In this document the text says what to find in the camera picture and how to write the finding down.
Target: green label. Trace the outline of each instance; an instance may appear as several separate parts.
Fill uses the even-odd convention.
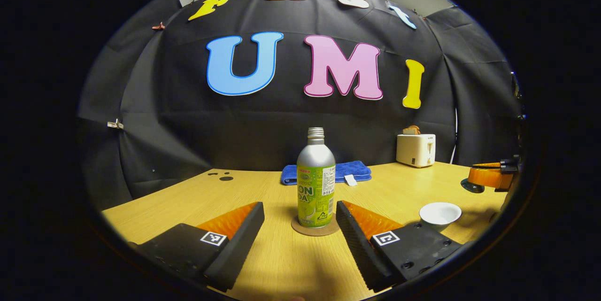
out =
[[[320,228],[332,220],[336,166],[296,169],[299,223]]]

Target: aluminum bottle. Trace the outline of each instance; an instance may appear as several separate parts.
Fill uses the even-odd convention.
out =
[[[321,228],[332,220],[336,160],[324,144],[324,129],[311,127],[296,161],[298,219],[302,226]]]

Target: wooden table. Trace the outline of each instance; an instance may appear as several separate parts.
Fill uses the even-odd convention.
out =
[[[370,166],[372,180],[357,186],[337,183],[335,201],[347,200],[401,224],[419,220],[430,202],[455,203],[462,216],[442,234],[465,243],[476,239],[499,211],[506,193],[488,188],[464,190],[460,181],[470,168],[436,162],[412,168],[397,162]],[[221,181],[220,177],[233,177]],[[128,241],[144,243],[172,226],[196,226],[254,201],[264,204],[265,222],[232,290],[241,300],[355,301],[376,293],[365,286],[341,231],[309,237],[290,226],[296,215],[296,186],[282,185],[281,172],[213,169],[148,196],[103,211]]]

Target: blue towel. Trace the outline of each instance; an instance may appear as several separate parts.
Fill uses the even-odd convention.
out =
[[[344,176],[352,174],[356,181],[371,179],[371,169],[360,160],[336,164],[336,182],[343,183]],[[288,165],[282,170],[281,182],[284,185],[296,185],[296,165]]]

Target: letter m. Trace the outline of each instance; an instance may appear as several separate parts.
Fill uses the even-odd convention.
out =
[[[350,58],[346,59],[336,42],[328,36],[307,36],[305,43],[313,52],[311,83],[305,86],[309,96],[329,96],[334,89],[328,83],[328,70],[341,95],[347,95],[354,78],[359,76],[359,84],[354,95],[361,99],[379,100],[382,98],[378,79],[378,55],[380,49],[370,44],[360,43],[354,47]]]

